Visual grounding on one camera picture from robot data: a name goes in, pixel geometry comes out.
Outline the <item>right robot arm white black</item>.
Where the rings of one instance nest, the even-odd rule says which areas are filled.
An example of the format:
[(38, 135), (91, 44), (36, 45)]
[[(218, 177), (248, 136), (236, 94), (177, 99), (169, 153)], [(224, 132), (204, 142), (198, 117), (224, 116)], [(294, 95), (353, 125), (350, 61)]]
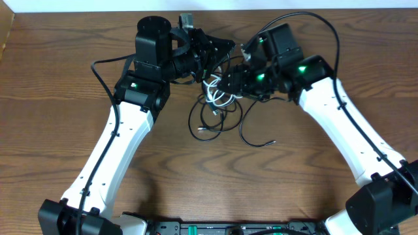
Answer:
[(327, 234), (394, 234), (417, 215), (417, 163), (380, 137), (321, 56), (304, 57), (289, 25), (262, 30), (242, 52), (245, 62), (218, 88), (260, 102), (286, 94), (326, 132), (359, 186), (345, 208), (325, 220)]

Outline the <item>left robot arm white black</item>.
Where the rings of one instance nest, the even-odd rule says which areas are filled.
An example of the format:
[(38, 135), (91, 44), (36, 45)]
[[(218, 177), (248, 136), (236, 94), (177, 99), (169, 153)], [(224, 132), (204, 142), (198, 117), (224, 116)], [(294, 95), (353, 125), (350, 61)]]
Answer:
[(207, 79), (235, 48), (232, 40), (207, 35), (181, 14), (177, 26), (160, 16), (137, 23), (135, 52), (123, 58), (104, 131), (72, 185), (38, 212), (43, 234), (147, 234), (147, 222), (131, 213), (113, 217), (128, 166), (170, 95), (171, 84)]

